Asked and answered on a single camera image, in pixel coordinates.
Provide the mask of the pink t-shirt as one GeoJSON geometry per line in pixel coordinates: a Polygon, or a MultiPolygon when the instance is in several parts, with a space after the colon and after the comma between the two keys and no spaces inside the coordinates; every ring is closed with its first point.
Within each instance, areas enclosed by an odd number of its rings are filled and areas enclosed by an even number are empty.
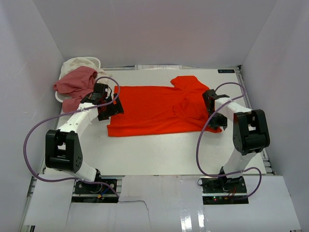
{"type": "Polygon", "coordinates": [[[81,66],[56,81],[53,89],[59,94],[69,96],[62,103],[62,111],[69,113],[78,109],[81,100],[93,92],[97,71],[93,68],[81,66]]]}

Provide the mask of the orange t-shirt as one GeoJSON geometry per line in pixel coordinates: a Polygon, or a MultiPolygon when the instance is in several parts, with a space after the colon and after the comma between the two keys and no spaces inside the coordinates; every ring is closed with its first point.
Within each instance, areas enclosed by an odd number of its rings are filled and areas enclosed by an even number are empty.
{"type": "Polygon", "coordinates": [[[124,113],[111,117],[108,136],[128,137],[195,132],[204,129],[208,112],[203,93],[209,87],[193,75],[177,76],[171,86],[114,87],[124,113]]]}

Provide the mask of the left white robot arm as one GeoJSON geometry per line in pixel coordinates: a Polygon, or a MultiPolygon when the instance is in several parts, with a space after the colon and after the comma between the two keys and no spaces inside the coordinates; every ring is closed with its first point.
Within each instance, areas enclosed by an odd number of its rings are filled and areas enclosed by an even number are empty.
{"type": "Polygon", "coordinates": [[[107,120],[124,113],[121,102],[106,84],[95,83],[94,90],[80,102],[81,111],[74,113],[57,130],[45,136],[45,165],[85,180],[85,187],[92,193],[101,190],[99,170],[89,166],[83,158],[80,137],[91,122],[107,120]]]}

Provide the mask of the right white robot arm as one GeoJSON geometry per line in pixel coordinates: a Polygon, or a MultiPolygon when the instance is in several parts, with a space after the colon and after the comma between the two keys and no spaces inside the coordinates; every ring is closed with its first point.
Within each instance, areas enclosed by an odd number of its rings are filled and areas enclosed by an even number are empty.
{"type": "Polygon", "coordinates": [[[228,121],[233,124],[234,150],[215,179],[216,186],[228,193],[242,184],[246,166],[270,144],[266,115],[261,109],[246,108],[227,95],[218,95],[213,89],[203,93],[203,100],[209,116],[208,128],[225,130],[228,121]]]}

